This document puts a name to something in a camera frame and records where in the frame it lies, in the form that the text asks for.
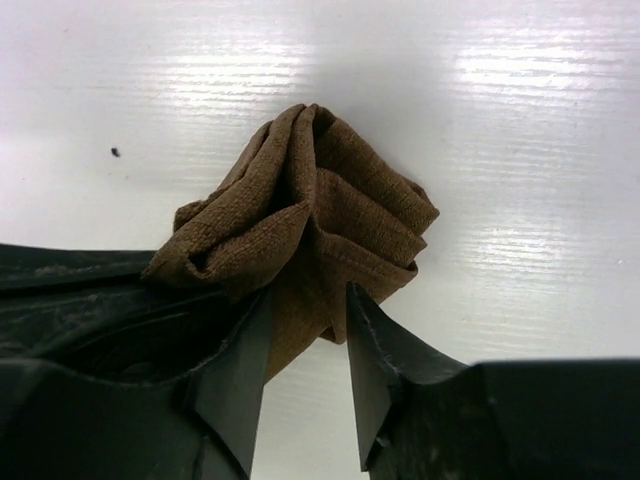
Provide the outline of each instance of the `glossy white tabletop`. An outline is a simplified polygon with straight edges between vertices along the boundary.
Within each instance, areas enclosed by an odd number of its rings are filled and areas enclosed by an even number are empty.
[[[442,212],[400,323],[467,362],[640,355],[634,0],[4,0],[0,242],[157,248],[297,102]],[[344,346],[268,385],[258,437],[254,479],[366,478]]]

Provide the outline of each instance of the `white surface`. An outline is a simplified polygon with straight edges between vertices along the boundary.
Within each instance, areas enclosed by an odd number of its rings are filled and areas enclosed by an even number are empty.
[[[316,101],[442,211],[392,316],[464,361],[638,355],[639,29],[634,0],[4,0],[0,241],[158,247]],[[253,478],[364,478],[356,452],[316,343],[267,387]]]

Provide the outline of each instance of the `crumpled cloth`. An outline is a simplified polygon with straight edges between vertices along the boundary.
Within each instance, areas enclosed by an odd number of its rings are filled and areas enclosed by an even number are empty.
[[[256,132],[206,200],[178,209],[143,279],[222,284],[234,300],[271,285],[268,381],[316,338],[346,340],[347,282],[381,302],[413,279],[438,214],[349,125],[296,105]]]

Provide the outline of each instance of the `black plastic part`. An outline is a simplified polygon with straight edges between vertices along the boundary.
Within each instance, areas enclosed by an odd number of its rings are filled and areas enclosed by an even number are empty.
[[[249,478],[270,295],[142,284],[151,256],[0,246],[0,478]]]
[[[373,480],[640,478],[640,361],[467,367],[347,287],[363,471]]]

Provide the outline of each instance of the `folded brown fabric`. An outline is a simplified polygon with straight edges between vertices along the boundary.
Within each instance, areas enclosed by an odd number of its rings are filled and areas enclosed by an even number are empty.
[[[348,281],[381,302],[415,277],[437,216],[349,125],[296,105],[258,130],[209,198],[177,211],[143,278],[222,283],[236,300],[271,284],[268,381],[319,336],[345,341]]]

